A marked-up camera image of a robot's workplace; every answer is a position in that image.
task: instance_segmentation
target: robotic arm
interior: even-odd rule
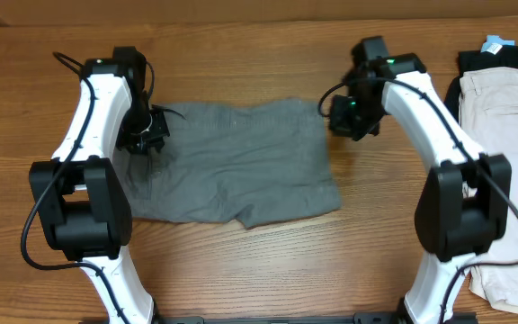
[[[464,277],[452,287],[447,305],[443,297],[457,268],[473,256],[488,251],[491,242],[505,233],[507,205],[480,179],[474,166],[451,140],[439,114],[456,134],[464,149],[508,193],[511,168],[504,156],[488,157],[463,132],[434,92],[431,78],[415,54],[391,57],[381,38],[363,40],[353,50],[355,68],[345,76],[348,96],[335,96],[329,127],[338,136],[359,140],[379,134],[379,121],[392,114],[419,152],[428,172],[415,212],[415,228],[425,252],[415,283],[396,312],[358,313],[334,319],[286,319],[286,323],[437,324],[443,309],[448,323],[477,323],[475,316],[453,316],[452,304]],[[161,149],[168,136],[162,112],[149,110],[144,91],[146,60],[134,48],[116,48],[112,58],[94,58],[81,69],[81,98],[74,120],[51,161],[35,162],[30,171],[33,197],[44,188],[74,146],[88,113],[94,88],[95,109],[78,150],[60,181],[42,197],[41,225],[51,248],[62,250],[70,261],[88,263],[103,270],[113,294],[92,269],[83,268],[109,313],[112,324],[163,323],[153,298],[138,279],[130,258],[129,203],[111,164],[115,149],[146,154]],[[432,98],[438,112],[405,82]],[[89,201],[66,202],[65,194],[86,190]],[[113,298],[121,306],[117,312]],[[195,318],[192,322],[202,322]],[[228,323],[233,320],[204,320]],[[254,319],[271,323],[271,319]],[[181,323],[191,323],[182,319]]]

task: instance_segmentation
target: brown background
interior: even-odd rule
[[[0,0],[0,26],[507,15],[518,15],[518,0]]]
[[[79,98],[75,76],[52,51],[83,60],[135,45],[155,67],[155,102],[242,106],[317,100],[351,66],[354,43],[373,35],[384,35],[391,53],[417,53],[444,95],[457,51],[479,48],[488,33],[518,42],[518,18],[0,28],[0,323],[104,316],[81,271],[37,271],[19,251],[33,204],[29,167],[49,159]],[[413,225],[422,163],[390,117],[375,138],[329,136],[328,151],[340,211],[251,230],[236,221],[136,221],[131,254],[161,311],[225,318],[393,310],[423,252]],[[64,261],[38,221],[29,250],[42,263]],[[466,287],[455,310],[476,311],[484,323],[518,322]]]

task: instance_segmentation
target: blue cloth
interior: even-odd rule
[[[514,40],[504,40],[498,35],[487,35],[487,41],[481,47],[481,53],[486,51],[493,43],[514,46]]]

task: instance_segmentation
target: white fabric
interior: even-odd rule
[[[513,169],[510,196],[518,207],[518,69],[493,67],[466,72],[460,86],[461,127],[489,155],[505,154]],[[518,221],[511,212],[505,236],[481,259],[518,259]],[[470,289],[493,308],[518,313],[518,266],[475,268]]]

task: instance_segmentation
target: wooden wall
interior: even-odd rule
[[[0,0],[0,25],[269,22],[518,15],[513,0]]]

